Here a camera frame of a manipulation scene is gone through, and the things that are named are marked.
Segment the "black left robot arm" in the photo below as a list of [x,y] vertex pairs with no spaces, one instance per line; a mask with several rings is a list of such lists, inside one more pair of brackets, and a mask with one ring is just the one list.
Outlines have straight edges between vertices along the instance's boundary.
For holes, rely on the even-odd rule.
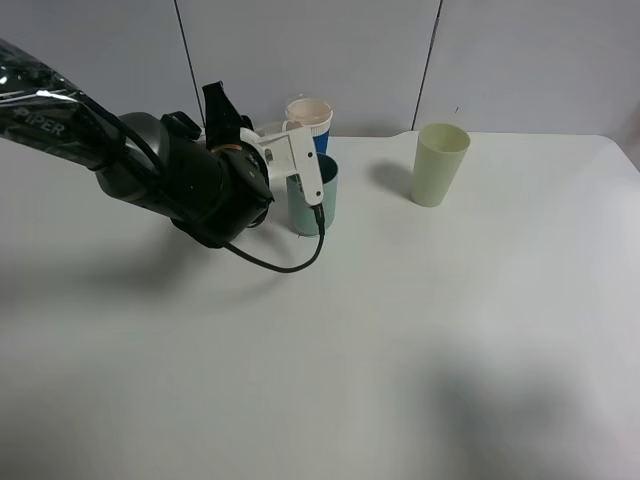
[[222,248],[265,217],[273,194],[258,151],[224,128],[213,150],[182,112],[116,116],[60,73],[1,43],[1,136],[92,171],[102,191]]

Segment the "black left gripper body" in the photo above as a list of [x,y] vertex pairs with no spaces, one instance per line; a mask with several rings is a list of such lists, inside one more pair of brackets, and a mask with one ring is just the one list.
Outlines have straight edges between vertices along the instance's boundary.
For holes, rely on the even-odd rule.
[[202,245],[220,248],[261,222],[274,197],[262,154],[241,140],[243,129],[254,131],[250,118],[237,111],[221,82],[202,90],[205,143],[172,132],[172,194],[181,209],[172,223]]

